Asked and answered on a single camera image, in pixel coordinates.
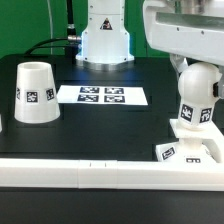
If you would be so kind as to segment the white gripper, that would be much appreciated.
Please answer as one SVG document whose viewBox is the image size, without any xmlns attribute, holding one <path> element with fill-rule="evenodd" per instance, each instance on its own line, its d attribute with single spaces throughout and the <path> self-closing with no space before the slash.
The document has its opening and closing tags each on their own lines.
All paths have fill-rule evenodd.
<svg viewBox="0 0 224 224">
<path fill-rule="evenodd" d="M 185 57 L 224 66 L 224 0 L 145 0 L 143 21 L 150 47 L 171 53 L 177 77 Z"/>
</svg>

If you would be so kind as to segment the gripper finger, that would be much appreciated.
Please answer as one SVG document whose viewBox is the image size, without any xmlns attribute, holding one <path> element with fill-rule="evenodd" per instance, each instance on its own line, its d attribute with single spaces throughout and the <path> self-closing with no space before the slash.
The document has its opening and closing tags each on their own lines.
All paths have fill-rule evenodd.
<svg viewBox="0 0 224 224">
<path fill-rule="evenodd" d="M 213 85 L 213 95 L 220 99 L 224 99 L 224 66 L 219 67 L 219 72 L 221 74 L 221 78 Z"/>
</svg>

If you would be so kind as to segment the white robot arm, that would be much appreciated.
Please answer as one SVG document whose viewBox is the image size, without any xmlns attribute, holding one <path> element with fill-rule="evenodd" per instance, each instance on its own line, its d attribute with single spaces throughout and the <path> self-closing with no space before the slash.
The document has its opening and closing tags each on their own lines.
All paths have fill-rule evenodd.
<svg viewBox="0 0 224 224">
<path fill-rule="evenodd" d="M 88 25 L 77 63 L 116 70 L 130 63 L 130 35 L 124 27 L 125 0 L 88 0 Z M 189 58 L 215 64 L 222 73 L 215 94 L 224 99 L 224 0 L 144 0 L 146 40 L 166 52 L 177 73 Z"/>
</svg>

